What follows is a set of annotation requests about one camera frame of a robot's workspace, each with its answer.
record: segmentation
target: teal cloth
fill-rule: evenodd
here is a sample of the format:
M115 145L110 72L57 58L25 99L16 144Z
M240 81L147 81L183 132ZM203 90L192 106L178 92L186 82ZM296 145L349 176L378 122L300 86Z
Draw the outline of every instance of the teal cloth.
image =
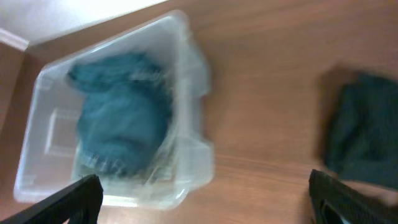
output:
M137 53L70 70L71 85L86 94L77 124L82 164L118 176L149 166L172 116L163 73L148 56Z

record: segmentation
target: wood grain surface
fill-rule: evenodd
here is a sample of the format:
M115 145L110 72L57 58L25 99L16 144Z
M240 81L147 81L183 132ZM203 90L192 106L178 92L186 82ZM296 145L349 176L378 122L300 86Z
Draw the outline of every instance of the wood grain surface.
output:
M7 215L27 206L13 202L12 186L41 67L172 9L188 15L213 71L204 106L215 178L174 210L103 207L99 222L311 223L308 178L323 169L339 89L358 69L398 78L396 1L169 0L31 47L0 138Z

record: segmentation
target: dark green cloth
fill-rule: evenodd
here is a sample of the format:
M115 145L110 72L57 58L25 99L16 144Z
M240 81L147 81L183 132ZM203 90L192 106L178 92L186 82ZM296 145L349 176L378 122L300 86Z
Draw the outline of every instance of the dark green cloth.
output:
M341 179L398 189L398 84L361 73L331 121L325 165Z

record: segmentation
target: plastic storage container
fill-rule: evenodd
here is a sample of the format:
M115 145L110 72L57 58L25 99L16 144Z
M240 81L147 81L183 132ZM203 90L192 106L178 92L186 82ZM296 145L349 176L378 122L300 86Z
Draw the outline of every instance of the plastic storage container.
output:
M84 98L65 79L71 66L132 50L148 53L166 68L173 82L175 175L172 181L141 187L101 180L103 205L173 208L189 191L213 178L212 145L201 135L201 97L210 90L210 71L190 38L185 15L174 11L42 69L34 86L14 186L17 201L38 202L76 181L72 178L75 129Z

